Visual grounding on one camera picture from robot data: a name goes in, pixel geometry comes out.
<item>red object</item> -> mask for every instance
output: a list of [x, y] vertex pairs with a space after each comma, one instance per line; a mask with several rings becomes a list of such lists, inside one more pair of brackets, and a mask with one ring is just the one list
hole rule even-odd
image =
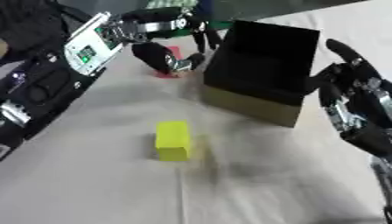
[[[171, 50], [171, 52], [174, 54], [174, 57], [176, 57], [176, 59], [182, 60], [181, 52], [179, 51], [179, 47], [178, 46], [171, 45], [171, 46], [168, 46], [167, 48], [169, 48]], [[171, 75], [169, 73], [160, 73], [160, 72], [157, 72], [155, 74], [155, 76], [157, 76], [158, 78], [161, 78], [161, 79], [178, 78], [178, 76], [174, 76], [174, 75]]]

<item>open box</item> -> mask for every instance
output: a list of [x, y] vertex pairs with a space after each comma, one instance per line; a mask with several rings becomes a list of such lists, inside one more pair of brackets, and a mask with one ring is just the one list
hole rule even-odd
[[205, 102], [294, 127], [319, 31], [236, 21], [205, 71]]

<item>yellow block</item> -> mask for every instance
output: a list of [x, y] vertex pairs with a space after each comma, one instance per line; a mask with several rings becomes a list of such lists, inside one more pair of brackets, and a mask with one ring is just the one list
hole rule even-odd
[[186, 161], [191, 155], [191, 136], [185, 121], [160, 122], [155, 142], [159, 160]]

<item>cardboard box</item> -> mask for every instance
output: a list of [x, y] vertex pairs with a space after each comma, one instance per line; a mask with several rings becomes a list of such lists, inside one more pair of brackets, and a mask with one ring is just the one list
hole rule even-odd
[[236, 21], [205, 71], [205, 102], [294, 127], [319, 31]]

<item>white cloth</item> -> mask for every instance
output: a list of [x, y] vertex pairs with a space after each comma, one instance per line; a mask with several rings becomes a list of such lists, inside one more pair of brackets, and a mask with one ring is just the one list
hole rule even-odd
[[[392, 80], [392, 2], [262, 20], [322, 31], [313, 74], [349, 44]], [[192, 38], [163, 41], [195, 52]], [[200, 76], [162, 80], [128, 49], [56, 122], [0, 164], [0, 223], [382, 223], [369, 155], [339, 139], [315, 94], [295, 129], [200, 103]], [[187, 120], [197, 157], [152, 156], [158, 122]]]

